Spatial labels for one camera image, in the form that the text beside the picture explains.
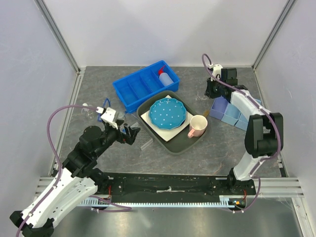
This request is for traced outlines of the glass flask with stopper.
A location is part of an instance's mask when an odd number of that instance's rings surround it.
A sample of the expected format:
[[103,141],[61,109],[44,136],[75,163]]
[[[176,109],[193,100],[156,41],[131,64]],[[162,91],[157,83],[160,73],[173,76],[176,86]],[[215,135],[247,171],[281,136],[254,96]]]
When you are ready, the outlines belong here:
[[93,119],[96,113],[96,107],[87,103],[82,104],[83,108],[81,109],[81,114],[86,119]]

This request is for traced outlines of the white wash bottle red cap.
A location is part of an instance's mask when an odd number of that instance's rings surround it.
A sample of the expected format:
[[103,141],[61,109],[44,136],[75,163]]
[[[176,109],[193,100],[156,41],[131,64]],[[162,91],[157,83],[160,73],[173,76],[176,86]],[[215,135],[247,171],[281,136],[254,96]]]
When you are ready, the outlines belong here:
[[164,71],[165,66],[161,67],[158,71],[159,80],[164,86],[169,86],[173,83],[171,77]]

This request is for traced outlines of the glass beaker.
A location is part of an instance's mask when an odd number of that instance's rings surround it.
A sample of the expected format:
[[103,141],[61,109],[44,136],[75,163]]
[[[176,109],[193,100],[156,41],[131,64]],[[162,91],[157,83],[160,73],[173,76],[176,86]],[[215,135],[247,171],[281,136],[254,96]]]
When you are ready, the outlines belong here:
[[119,112],[118,117],[117,117],[117,123],[123,124],[125,122],[125,119],[126,119],[125,113]]

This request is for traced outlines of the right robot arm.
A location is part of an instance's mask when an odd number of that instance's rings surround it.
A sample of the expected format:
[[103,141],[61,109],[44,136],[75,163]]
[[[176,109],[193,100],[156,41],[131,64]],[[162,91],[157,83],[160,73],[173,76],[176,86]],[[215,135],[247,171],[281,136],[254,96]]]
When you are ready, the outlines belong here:
[[246,152],[227,176],[227,191],[234,195],[244,190],[251,193],[255,172],[283,148],[283,116],[262,107],[244,85],[239,85],[235,68],[212,64],[206,70],[210,78],[205,95],[212,99],[223,97],[248,122],[244,139]]

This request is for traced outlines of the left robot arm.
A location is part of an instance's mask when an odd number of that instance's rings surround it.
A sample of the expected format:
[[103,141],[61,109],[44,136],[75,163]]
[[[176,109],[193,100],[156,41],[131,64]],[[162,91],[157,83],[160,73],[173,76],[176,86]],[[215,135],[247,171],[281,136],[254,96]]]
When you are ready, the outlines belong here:
[[108,123],[104,129],[87,127],[75,148],[64,162],[58,162],[58,172],[40,196],[23,211],[14,211],[10,219],[18,228],[17,235],[50,237],[59,222],[87,197],[104,194],[109,176],[96,168],[97,159],[114,142],[132,145],[140,128],[124,124],[124,131]]

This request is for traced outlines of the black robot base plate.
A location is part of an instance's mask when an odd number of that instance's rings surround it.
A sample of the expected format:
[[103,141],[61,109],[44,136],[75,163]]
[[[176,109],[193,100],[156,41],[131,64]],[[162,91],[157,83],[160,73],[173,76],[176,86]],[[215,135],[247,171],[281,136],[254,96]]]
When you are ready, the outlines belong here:
[[255,195],[247,190],[231,192],[227,176],[106,173],[95,169],[91,179],[97,194],[110,194],[114,202],[217,201],[220,196]]

